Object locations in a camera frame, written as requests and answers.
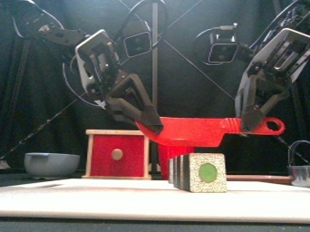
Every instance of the green dot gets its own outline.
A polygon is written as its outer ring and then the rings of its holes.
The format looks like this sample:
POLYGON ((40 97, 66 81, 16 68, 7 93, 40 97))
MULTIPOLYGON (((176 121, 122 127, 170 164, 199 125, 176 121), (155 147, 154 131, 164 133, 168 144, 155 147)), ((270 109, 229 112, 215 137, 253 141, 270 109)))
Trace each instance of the green dot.
POLYGON ((199 177, 203 182, 211 183, 217 180, 218 170, 211 163, 205 163, 199 168, 199 177))

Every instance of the bowl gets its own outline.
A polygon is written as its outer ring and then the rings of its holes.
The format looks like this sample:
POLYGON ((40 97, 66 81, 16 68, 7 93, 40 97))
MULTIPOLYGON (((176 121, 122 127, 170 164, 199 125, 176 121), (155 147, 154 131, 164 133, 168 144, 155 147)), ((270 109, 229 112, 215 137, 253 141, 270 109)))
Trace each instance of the bowl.
POLYGON ((62 153, 27 153, 25 171, 35 179, 62 179, 78 170, 80 156, 62 153))

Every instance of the white tabletop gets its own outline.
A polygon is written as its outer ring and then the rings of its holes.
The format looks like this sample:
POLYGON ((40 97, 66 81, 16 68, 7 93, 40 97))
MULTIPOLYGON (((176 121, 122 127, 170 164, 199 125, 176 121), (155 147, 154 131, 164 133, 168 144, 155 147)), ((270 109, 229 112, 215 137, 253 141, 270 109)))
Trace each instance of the white tabletop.
POLYGON ((0 217, 310 223, 310 188, 229 181, 191 193, 164 180, 64 179, 0 188, 0 217))

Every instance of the metal container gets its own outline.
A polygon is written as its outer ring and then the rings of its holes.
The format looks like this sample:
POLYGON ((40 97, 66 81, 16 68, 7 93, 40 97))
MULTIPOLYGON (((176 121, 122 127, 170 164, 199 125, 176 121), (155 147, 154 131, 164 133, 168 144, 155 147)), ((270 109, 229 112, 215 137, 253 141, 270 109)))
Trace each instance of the metal container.
POLYGON ((79 167, 80 156, 62 153, 27 153, 25 171, 35 179, 62 179, 79 167))
POLYGON ((293 186, 309 187, 310 188, 310 165, 309 161, 303 159, 307 165, 297 166, 294 165, 294 156, 299 153, 295 152, 297 147, 302 144, 310 144, 307 140, 297 140, 289 148, 289 172, 290 172, 290 183, 293 186))

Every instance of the red wooden box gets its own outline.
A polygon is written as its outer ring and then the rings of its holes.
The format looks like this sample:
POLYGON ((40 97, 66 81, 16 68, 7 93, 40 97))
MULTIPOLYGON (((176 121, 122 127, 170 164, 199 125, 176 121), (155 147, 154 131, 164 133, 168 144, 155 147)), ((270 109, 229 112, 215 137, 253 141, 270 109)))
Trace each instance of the red wooden box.
POLYGON ((84 178, 150 179, 148 138, 139 130, 87 130, 84 178))

